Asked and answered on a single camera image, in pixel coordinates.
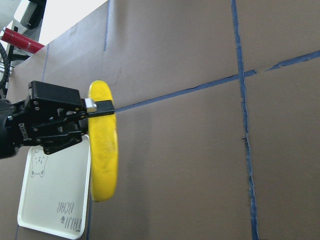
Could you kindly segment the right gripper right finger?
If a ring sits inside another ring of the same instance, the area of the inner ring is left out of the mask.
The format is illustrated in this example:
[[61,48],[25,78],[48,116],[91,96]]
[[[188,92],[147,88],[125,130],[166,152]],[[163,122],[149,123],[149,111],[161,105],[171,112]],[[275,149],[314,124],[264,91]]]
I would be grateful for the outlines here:
[[82,101],[88,118],[109,116],[115,113],[113,101],[110,99],[94,101],[92,98],[85,98]]

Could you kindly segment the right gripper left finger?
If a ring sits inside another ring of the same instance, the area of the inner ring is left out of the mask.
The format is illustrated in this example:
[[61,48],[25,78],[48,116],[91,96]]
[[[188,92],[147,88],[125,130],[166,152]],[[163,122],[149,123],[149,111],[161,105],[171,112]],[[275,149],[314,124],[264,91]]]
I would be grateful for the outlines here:
[[42,137],[42,147],[45,154],[53,154],[82,142],[83,132],[50,135]]

